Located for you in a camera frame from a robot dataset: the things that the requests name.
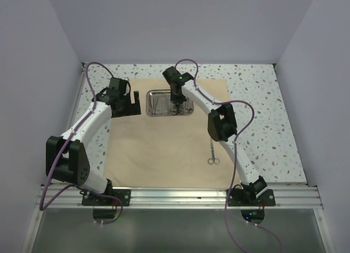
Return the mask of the steel forceps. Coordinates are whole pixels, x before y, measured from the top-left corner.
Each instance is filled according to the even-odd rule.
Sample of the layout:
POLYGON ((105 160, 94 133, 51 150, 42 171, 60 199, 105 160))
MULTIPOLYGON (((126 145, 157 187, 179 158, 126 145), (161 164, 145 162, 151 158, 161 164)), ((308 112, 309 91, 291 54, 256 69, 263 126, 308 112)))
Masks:
POLYGON ((153 114, 162 114, 163 111, 163 96, 154 96, 152 100, 153 114))

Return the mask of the steel surgical scissors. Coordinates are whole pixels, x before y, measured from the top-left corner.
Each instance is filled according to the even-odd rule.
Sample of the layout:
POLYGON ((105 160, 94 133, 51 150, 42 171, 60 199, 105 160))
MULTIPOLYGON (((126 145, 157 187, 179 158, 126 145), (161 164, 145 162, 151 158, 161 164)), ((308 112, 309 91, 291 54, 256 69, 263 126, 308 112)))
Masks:
POLYGON ((220 159, 218 159, 215 156, 215 151, 214 151, 214 145, 213 145, 213 139, 210 139, 210 148, 211 148, 211 156, 207 160, 208 164, 220 164, 220 159))

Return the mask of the beige cloth wrap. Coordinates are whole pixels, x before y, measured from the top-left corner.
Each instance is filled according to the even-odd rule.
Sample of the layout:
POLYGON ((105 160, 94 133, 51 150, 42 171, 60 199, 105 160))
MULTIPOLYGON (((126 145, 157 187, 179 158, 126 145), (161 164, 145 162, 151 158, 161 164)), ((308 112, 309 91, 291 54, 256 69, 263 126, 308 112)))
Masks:
POLYGON ((131 79, 139 92, 141 115, 111 119, 104 176, 115 187, 227 189, 234 164, 219 143, 213 143, 220 164, 211 156, 207 115, 196 105, 191 115, 148 116, 146 94, 167 90, 164 79, 131 79))

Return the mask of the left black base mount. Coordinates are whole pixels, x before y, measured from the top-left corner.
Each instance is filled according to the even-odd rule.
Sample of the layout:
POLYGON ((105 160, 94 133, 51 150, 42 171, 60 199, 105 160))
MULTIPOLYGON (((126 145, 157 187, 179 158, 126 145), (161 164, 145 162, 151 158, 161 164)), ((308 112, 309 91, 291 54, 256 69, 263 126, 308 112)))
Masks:
POLYGON ((130 189, 111 189, 108 193, 94 195, 88 191, 80 191, 83 206, 129 206, 131 200, 130 189))

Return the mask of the steel instrument tray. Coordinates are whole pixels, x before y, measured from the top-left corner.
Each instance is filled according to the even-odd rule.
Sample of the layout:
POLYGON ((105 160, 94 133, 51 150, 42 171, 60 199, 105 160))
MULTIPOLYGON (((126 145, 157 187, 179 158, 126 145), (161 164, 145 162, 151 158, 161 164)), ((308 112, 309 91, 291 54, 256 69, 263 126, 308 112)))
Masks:
POLYGON ((193 101, 188 98, 179 105, 172 103, 170 90, 150 90, 146 94, 146 99, 148 116, 191 115, 194 111, 193 101))

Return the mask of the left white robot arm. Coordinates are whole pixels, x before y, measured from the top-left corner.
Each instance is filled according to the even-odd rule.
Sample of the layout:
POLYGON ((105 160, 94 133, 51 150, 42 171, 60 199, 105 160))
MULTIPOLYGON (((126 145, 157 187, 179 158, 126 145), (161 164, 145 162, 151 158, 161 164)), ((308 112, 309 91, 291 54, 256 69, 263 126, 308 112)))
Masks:
POLYGON ((97 131, 111 118, 141 114, 139 92, 133 92, 128 80, 112 77, 109 85, 95 94, 82 117, 59 137, 46 141, 46 175, 49 180, 64 181, 94 192, 101 205, 114 198, 108 180, 90 169, 86 152, 97 131))

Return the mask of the left aluminium side rail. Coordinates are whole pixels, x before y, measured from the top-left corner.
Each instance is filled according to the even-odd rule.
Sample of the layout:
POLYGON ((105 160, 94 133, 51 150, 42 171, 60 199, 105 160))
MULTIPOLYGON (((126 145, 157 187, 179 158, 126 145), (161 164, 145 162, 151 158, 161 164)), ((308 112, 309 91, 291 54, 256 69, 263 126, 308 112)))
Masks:
POLYGON ((73 104, 72 104, 71 112, 70 112, 69 117, 68 117, 68 122, 67 122, 67 125, 65 128, 65 131, 70 129, 72 127, 72 125, 74 125, 74 123, 75 123, 74 121, 75 121, 75 117, 76 117, 76 112, 77 112, 78 105, 80 102, 80 94, 81 94, 81 91, 84 87, 84 82, 85 82, 85 66, 86 66, 86 63, 82 62, 81 63, 81 74, 79 77, 79 84, 78 84, 77 90, 76 90, 75 95, 74 95, 73 104))

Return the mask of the aluminium front rail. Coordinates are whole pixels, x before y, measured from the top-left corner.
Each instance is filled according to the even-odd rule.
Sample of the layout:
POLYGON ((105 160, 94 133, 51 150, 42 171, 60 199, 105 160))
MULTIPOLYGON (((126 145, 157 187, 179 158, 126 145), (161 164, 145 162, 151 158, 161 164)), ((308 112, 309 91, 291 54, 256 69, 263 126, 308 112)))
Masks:
MULTIPOLYGON (((115 187, 114 189, 130 189, 132 209, 321 209, 323 204, 315 187, 306 185, 271 185, 276 205, 274 207, 229 207, 228 196, 221 189, 151 189, 115 187)), ((63 183, 53 183, 46 193, 39 190, 38 203, 53 208, 82 207, 83 196, 76 187, 68 187, 63 183)), ((110 206, 86 206, 107 209, 110 206)))

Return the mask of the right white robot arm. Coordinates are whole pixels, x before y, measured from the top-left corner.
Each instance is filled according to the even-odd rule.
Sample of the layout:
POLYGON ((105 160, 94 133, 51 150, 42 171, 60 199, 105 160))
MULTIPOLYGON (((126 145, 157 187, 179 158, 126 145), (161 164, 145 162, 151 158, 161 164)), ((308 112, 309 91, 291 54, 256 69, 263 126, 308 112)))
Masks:
POLYGON ((240 196, 250 205, 258 204, 267 191, 267 183, 251 163, 244 148, 237 143, 242 131, 237 130, 232 105, 234 101, 219 102, 191 74, 182 74, 174 66, 167 68, 162 75, 170 86, 172 102, 180 103, 189 99, 207 115, 209 136, 224 148, 234 163, 234 171, 239 174, 240 196))

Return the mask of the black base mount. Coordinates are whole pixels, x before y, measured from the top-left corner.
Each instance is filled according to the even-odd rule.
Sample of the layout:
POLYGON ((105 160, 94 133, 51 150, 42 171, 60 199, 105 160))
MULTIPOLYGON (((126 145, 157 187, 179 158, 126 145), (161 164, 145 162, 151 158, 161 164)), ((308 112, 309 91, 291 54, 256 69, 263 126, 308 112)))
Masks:
POLYGON ((229 195, 229 207, 274 207, 276 205, 272 189, 267 189, 258 196, 250 194, 241 185, 235 185, 231 190, 227 189, 226 194, 229 195))
POLYGON ((83 206, 129 206, 131 200, 130 189, 111 189, 108 193, 94 195, 88 191, 80 191, 83 206))

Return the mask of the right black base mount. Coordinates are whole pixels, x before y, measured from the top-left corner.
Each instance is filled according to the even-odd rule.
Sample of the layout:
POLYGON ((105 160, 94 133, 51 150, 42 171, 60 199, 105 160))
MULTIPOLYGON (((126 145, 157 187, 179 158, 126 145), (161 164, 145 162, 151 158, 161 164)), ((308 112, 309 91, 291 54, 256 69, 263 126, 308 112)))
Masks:
POLYGON ((226 194, 229 195, 229 207, 274 207, 276 205, 272 189, 267 189, 258 196, 250 194, 241 185, 235 185, 231 190, 227 189, 226 194))

